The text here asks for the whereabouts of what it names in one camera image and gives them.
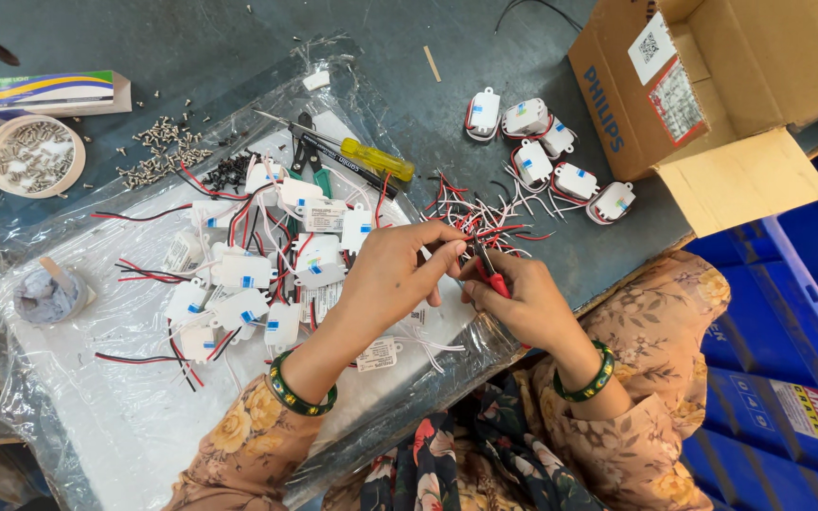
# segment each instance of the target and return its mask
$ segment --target white bowl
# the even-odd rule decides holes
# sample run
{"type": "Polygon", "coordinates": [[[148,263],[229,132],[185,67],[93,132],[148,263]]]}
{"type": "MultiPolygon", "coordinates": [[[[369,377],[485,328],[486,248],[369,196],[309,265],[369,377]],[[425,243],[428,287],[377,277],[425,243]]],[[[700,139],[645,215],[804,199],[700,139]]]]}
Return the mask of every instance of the white bowl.
{"type": "Polygon", "coordinates": [[[8,192],[9,194],[20,195],[22,197],[32,199],[51,197],[55,194],[61,194],[63,191],[70,188],[71,185],[77,181],[77,178],[81,176],[81,172],[84,171],[84,164],[87,156],[84,141],[81,140],[81,137],[78,136],[77,133],[74,133],[74,130],[72,130],[70,127],[56,119],[53,119],[49,115],[22,115],[2,124],[0,126],[0,150],[3,147],[6,147],[6,142],[9,138],[11,138],[12,133],[15,133],[18,129],[28,124],[39,122],[61,126],[68,132],[68,134],[71,135],[72,144],[74,145],[74,160],[72,161],[71,167],[68,168],[68,172],[62,176],[62,179],[56,181],[54,185],[46,190],[41,190],[32,194],[25,191],[22,186],[11,183],[8,180],[7,175],[0,174],[0,190],[8,192]]]}

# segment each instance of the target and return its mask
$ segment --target yellow screwdriver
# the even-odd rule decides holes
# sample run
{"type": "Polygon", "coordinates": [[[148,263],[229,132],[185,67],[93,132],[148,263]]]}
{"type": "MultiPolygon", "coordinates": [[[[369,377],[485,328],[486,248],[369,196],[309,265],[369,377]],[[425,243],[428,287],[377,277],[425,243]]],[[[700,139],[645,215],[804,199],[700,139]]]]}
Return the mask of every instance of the yellow screwdriver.
{"type": "Polygon", "coordinates": [[[268,114],[267,112],[263,112],[258,110],[257,108],[252,108],[256,113],[267,117],[268,119],[273,119],[276,122],[283,123],[291,126],[298,126],[303,131],[307,133],[311,133],[318,138],[322,138],[331,144],[335,144],[340,148],[340,152],[343,153],[344,157],[347,158],[355,158],[370,168],[378,170],[385,175],[386,173],[393,174],[393,177],[397,179],[402,179],[403,181],[409,181],[412,179],[413,174],[415,173],[415,164],[412,162],[407,162],[402,158],[397,158],[393,155],[388,155],[381,151],[380,149],[375,149],[373,147],[369,147],[367,145],[362,145],[359,143],[358,140],[354,138],[347,138],[346,140],[336,140],[331,136],[327,136],[323,133],[318,133],[312,130],[310,127],[302,126],[299,123],[294,123],[288,119],[283,119],[282,117],[278,117],[277,115],[268,114]]]}

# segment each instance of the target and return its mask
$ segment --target floral dress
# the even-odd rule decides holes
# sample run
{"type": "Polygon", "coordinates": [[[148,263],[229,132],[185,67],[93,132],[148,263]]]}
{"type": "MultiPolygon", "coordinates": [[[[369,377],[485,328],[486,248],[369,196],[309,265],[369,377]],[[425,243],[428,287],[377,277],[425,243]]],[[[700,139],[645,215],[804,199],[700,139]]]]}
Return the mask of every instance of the floral dress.
{"type": "MultiPolygon", "coordinates": [[[[581,322],[614,352],[631,410],[574,419],[546,357],[426,417],[415,435],[331,487],[324,510],[712,510],[678,459],[705,415],[702,335],[730,297],[708,263],[671,255],[581,322]]],[[[293,413],[267,385],[251,382],[201,440],[165,509],[285,509],[283,484],[323,417],[293,413]]]]}

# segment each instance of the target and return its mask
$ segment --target floral sleeve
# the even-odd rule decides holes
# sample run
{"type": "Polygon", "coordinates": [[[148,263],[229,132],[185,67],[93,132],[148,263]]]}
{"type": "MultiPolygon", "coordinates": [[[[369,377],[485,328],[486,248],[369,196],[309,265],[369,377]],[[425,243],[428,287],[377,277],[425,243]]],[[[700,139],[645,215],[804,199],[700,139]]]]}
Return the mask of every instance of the floral sleeve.
{"type": "Polygon", "coordinates": [[[321,417],[295,414],[256,378],[201,440],[165,510],[285,509],[283,483],[308,455],[321,417]]]}
{"type": "Polygon", "coordinates": [[[574,419],[553,391],[553,361],[533,369],[554,452],[612,509],[712,509],[678,459],[705,417],[702,335],[730,297],[718,270],[677,252],[583,319],[614,352],[614,375],[636,403],[615,419],[574,419]]]}

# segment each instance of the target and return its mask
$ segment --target philips box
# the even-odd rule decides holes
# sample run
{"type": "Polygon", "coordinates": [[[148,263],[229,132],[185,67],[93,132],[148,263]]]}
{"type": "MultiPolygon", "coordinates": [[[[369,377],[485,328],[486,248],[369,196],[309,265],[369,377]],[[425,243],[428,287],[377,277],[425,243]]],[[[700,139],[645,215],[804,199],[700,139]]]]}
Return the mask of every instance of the philips box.
{"type": "Polygon", "coordinates": [[[115,71],[0,78],[0,124],[20,115],[52,117],[131,111],[131,82],[115,71]]]}

